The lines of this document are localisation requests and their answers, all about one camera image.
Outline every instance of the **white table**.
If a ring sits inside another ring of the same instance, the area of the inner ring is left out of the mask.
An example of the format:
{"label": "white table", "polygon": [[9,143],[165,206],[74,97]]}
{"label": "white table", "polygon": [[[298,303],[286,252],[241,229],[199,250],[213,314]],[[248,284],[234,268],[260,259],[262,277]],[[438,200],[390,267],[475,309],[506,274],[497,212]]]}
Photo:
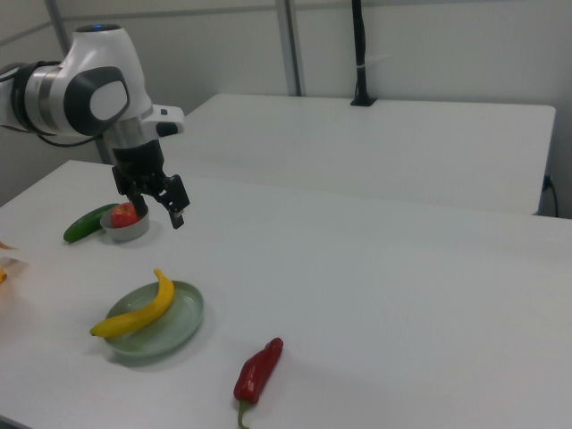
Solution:
{"label": "white table", "polygon": [[[186,223],[62,244],[117,201],[69,162],[0,208],[25,252],[0,286],[0,416],[36,429],[233,428],[244,361],[285,342],[252,429],[572,427],[568,221],[183,177]],[[161,267],[206,317],[176,353],[117,358],[88,334]]]}
{"label": "white table", "polygon": [[172,172],[508,213],[538,210],[539,105],[220,95],[164,139]]}

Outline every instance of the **green cucumber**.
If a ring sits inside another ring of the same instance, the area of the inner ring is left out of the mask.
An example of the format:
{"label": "green cucumber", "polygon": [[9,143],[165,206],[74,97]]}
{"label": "green cucumber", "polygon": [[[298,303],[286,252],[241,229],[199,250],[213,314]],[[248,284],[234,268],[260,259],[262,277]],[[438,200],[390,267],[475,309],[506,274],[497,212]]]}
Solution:
{"label": "green cucumber", "polygon": [[67,230],[65,230],[63,233],[63,239],[68,243],[74,243],[87,237],[89,234],[100,230],[101,224],[99,221],[101,220],[101,216],[103,216],[107,210],[118,205],[119,204],[107,204],[83,215],[80,219],[72,223]]}

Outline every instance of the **yellow banana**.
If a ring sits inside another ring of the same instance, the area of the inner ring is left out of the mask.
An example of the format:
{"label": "yellow banana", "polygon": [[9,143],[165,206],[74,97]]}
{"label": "yellow banana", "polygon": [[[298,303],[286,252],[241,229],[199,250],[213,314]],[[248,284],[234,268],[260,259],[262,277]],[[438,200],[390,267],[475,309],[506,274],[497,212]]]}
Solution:
{"label": "yellow banana", "polygon": [[105,319],[91,328],[89,333],[102,338],[118,337],[137,331],[161,317],[174,299],[175,286],[158,268],[154,273],[159,279],[159,291],[153,301],[139,310]]}

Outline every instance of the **metal bowl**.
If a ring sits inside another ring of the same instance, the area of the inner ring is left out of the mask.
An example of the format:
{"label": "metal bowl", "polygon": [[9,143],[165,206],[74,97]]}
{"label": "metal bowl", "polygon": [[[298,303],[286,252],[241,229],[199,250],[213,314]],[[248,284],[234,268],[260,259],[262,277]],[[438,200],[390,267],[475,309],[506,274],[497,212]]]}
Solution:
{"label": "metal bowl", "polygon": [[99,223],[101,223],[105,232],[111,235],[111,238],[115,241],[135,240],[149,230],[149,212],[133,225],[123,228],[114,228],[111,224],[112,211],[113,209],[106,211],[105,214],[101,216]]}

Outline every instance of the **green plate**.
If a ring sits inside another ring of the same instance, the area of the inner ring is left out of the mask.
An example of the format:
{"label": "green plate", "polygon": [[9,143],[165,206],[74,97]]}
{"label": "green plate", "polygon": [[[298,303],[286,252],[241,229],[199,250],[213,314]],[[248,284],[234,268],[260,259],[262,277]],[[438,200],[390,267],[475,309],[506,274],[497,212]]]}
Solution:
{"label": "green plate", "polygon": [[[117,353],[146,358],[165,353],[182,344],[203,320],[204,300],[193,285],[173,281],[175,298],[164,314],[152,324],[121,337],[106,339]],[[159,284],[148,284],[121,298],[107,313],[107,317],[122,315],[146,306],[156,296]]]}

